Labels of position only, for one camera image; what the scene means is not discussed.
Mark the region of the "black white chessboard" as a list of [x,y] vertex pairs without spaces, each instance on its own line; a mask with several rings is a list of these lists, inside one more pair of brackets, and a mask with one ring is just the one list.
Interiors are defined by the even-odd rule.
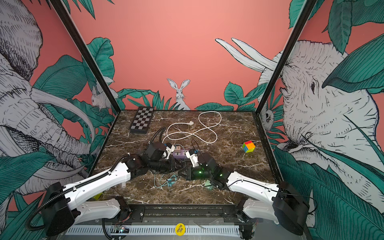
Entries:
[[153,107],[139,107],[131,123],[130,132],[133,134],[146,134],[152,121],[153,114]]

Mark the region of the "yellow round sticker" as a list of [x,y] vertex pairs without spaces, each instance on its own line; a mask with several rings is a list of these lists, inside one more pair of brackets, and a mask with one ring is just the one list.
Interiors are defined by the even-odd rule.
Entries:
[[186,232],[186,226],[183,223],[179,223],[175,227],[175,234],[177,236],[183,236]]

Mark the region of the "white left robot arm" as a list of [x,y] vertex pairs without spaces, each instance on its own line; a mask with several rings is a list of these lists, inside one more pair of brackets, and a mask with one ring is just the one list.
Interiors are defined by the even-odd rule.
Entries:
[[48,237],[56,236],[71,226],[96,219],[119,217],[125,221],[130,208],[124,198],[91,202],[90,198],[116,185],[126,183],[153,170],[162,174],[173,172],[175,146],[153,142],[139,154],[124,155],[113,166],[87,179],[67,184],[51,185],[43,203],[27,218],[28,231],[44,230]]

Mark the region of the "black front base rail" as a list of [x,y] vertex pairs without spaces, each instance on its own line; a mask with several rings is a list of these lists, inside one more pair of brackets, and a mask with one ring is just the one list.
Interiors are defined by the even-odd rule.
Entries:
[[118,217],[126,223],[142,223],[144,218],[214,218],[225,223],[250,224],[255,221],[241,213],[236,205],[146,205],[130,204],[129,211]]

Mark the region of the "colourful puzzle cube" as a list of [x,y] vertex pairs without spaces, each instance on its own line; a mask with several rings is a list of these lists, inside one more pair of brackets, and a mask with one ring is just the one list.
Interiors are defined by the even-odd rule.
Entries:
[[242,148],[245,153],[251,153],[255,150],[256,146],[252,141],[247,141],[243,143]]

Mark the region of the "black frame post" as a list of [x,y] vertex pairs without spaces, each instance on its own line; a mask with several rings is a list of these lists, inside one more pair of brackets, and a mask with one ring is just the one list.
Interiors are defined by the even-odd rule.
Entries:
[[269,96],[269,94],[272,92],[273,90],[273,87],[276,83],[276,81],[279,79],[280,77],[280,74],[282,73],[282,70],[283,70],[283,67],[284,65],[286,64],[287,60],[288,60],[288,57],[290,56],[290,54],[292,53],[293,51],[293,48],[295,46],[295,43],[297,42],[315,4],[316,4],[316,0],[308,0],[308,1],[305,1],[305,4],[304,6],[302,7],[302,10],[300,12],[300,15],[297,19],[297,22],[295,23],[295,26],[294,26],[294,29],[293,31],[291,32],[291,35],[288,39],[288,42],[282,52],[282,55],[278,61],[278,64],[277,64],[277,67],[275,68],[273,74],[272,74],[272,77],[266,87],[266,90],[263,94],[263,97],[261,99],[261,101],[259,102],[259,105],[258,105],[258,108],[256,109],[256,115],[259,115],[267,101],[267,98]]
[[61,22],[64,24],[65,28],[67,29],[69,35],[71,36],[72,40],[74,41],[75,45],[77,46],[78,50],[80,51],[82,57],[85,59],[85,62],[87,63],[88,67],[90,68],[92,74],[98,81],[98,83],[101,85],[101,88],[103,89],[104,93],[106,94],[108,100],[112,104],[113,110],[116,111],[117,114],[121,112],[121,109],[115,99],[113,97],[109,86],[104,81],[104,77],[96,64],[95,59],[93,58],[91,52],[89,51],[83,37],[79,33],[76,25],[74,24],[66,6],[62,1],[59,0],[52,0],[50,1],[51,5],[55,9],[56,13],[58,14],[59,18],[61,19]]

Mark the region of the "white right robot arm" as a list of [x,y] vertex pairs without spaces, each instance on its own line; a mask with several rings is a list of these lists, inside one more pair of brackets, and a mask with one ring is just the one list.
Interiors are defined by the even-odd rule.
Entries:
[[219,190],[248,196],[241,212],[250,219],[266,219],[292,234],[304,233],[310,205],[307,198],[289,183],[261,182],[219,165],[208,153],[186,152],[186,166],[179,175],[187,181],[208,180]]

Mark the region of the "purple power strip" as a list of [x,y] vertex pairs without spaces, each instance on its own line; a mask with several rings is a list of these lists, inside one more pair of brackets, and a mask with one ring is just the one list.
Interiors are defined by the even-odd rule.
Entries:
[[178,152],[175,150],[173,152],[173,157],[175,159],[178,159],[178,160],[184,160],[187,158],[186,153],[188,153],[188,152],[189,152],[189,150],[184,150],[184,149],[181,149]]

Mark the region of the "green USB wall charger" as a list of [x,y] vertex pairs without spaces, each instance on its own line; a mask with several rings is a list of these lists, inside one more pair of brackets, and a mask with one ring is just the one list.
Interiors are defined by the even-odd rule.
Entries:
[[211,182],[209,180],[205,180],[202,185],[203,185],[203,187],[208,188],[210,190],[213,188],[213,185],[211,184]]

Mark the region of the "black right frame post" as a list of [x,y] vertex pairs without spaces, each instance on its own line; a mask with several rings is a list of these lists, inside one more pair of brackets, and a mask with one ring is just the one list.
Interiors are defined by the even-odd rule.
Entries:
[[297,22],[295,23],[295,26],[294,26],[294,29],[293,31],[291,32],[291,35],[288,39],[288,42],[282,52],[282,55],[278,61],[278,64],[277,64],[277,67],[275,68],[273,74],[272,74],[272,77],[266,87],[266,90],[263,94],[263,97],[261,99],[261,101],[259,102],[259,105],[258,105],[258,108],[256,109],[256,115],[259,115],[267,101],[267,98],[269,96],[269,94],[272,92],[273,90],[273,87],[276,83],[276,81],[279,79],[280,77],[280,74],[282,73],[282,70],[283,70],[283,67],[284,65],[286,64],[287,60],[288,60],[288,57],[290,56],[290,54],[292,53],[293,51],[293,48],[295,46],[295,43],[297,42],[315,4],[316,4],[316,0],[308,0],[308,1],[305,1],[305,4],[304,6],[302,7],[302,10],[300,12],[300,15],[297,19]]

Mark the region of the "black left frame post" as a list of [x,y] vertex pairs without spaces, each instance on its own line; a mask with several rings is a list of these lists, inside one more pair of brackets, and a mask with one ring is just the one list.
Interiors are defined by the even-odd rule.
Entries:
[[55,9],[56,13],[58,14],[59,18],[61,19],[61,22],[64,24],[65,28],[67,29],[69,35],[71,36],[72,40],[74,41],[75,45],[77,46],[78,50],[80,51],[82,57],[85,59],[85,62],[87,63],[88,67],[90,68],[92,74],[98,81],[98,83],[101,85],[101,88],[103,89],[104,93],[106,94],[108,100],[112,104],[113,110],[116,111],[117,114],[121,112],[121,109],[115,99],[113,97],[109,86],[104,81],[104,77],[96,64],[95,59],[93,58],[91,52],[89,51],[83,37],[79,33],[76,25],[74,24],[66,6],[62,1],[59,0],[52,0],[50,1],[51,5]]

